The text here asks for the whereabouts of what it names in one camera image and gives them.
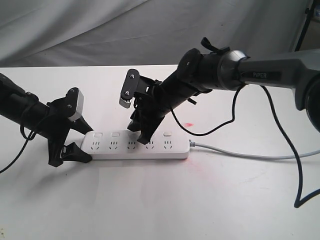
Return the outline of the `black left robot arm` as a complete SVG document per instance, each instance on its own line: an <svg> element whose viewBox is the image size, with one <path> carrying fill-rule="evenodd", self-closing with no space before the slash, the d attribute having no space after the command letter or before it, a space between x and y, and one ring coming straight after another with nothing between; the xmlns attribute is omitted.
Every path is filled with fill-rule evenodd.
<svg viewBox="0 0 320 240"><path fill-rule="evenodd" d="M76 143L65 145L70 130L83 135L93 129L83 118L84 96L77 87L62 98L44 104L39 98L0 76L0 114L17 123L27 142L39 134L47 139L48 163L59 167L65 161L88 163L93 158Z"/></svg>

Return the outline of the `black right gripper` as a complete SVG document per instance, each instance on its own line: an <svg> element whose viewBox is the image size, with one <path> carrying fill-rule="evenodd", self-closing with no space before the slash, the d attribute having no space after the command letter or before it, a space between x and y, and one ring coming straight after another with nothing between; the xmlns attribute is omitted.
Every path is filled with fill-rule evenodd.
<svg viewBox="0 0 320 240"><path fill-rule="evenodd" d="M150 142L153 134L166 115L165 104L161 98L165 96L161 87L164 82L139 75L134 97L134 112L130 116L127 129L132 132L140 131L137 141L143 145Z"/></svg>

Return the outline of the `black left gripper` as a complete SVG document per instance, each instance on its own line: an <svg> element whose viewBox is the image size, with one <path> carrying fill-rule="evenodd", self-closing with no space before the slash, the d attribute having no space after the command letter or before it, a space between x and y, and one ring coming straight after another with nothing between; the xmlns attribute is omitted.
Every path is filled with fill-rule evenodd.
<svg viewBox="0 0 320 240"><path fill-rule="evenodd" d="M83 116L75 121L70 117L76 108L78 88L73 87L64 97L48 102L48 116L43 124L43 131L47 134L48 164L58 167L65 161L90 162L92 156L81 150L75 142L64 145L69 130L78 133L88 133L93 128L86 122Z"/></svg>

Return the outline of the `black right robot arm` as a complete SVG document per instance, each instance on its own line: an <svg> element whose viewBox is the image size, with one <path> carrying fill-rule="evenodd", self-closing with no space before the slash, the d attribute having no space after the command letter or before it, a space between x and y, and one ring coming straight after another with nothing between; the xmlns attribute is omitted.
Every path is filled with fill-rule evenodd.
<svg viewBox="0 0 320 240"><path fill-rule="evenodd" d="M295 107L306 111L311 124L320 127L320 51L309 49L263 57L249 57L229 47L216 48L201 40L207 54L192 48L163 81L128 70L120 104L134 107L127 129L139 132L138 141L147 144L166 114L191 102L193 96L213 90L238 91L245 85L290 89Z"/></svg>

